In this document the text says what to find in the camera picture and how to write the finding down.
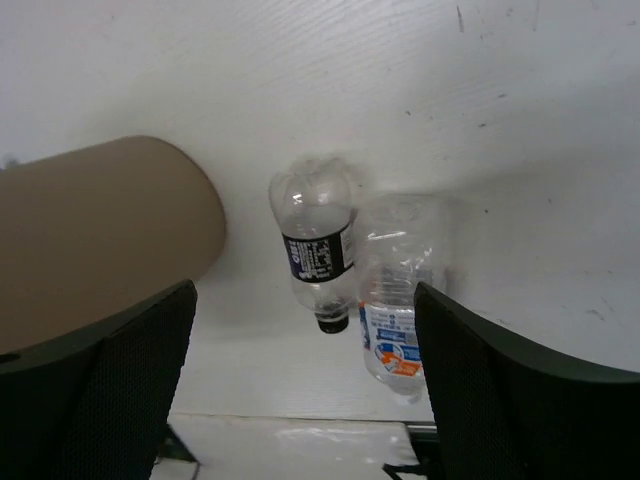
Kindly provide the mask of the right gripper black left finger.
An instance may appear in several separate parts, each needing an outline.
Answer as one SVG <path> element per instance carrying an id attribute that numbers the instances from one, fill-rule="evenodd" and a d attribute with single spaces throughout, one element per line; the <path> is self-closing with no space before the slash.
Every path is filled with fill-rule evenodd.
<path id="1" fill-rule="evenodd" d="M 149 478 L 196 304 L 196 287 L 185 280 L 92 325 L 2 354 L 2 478 Z"/>

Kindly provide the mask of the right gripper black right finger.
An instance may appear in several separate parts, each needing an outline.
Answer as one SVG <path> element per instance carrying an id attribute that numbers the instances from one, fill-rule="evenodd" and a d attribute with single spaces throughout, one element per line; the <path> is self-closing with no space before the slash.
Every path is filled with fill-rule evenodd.
<path id="1" fill-rule="evenodd" d="M 447 478 L 638 478 L 638 373 L 538 344 L 426 283 L 414 306 Z"/>

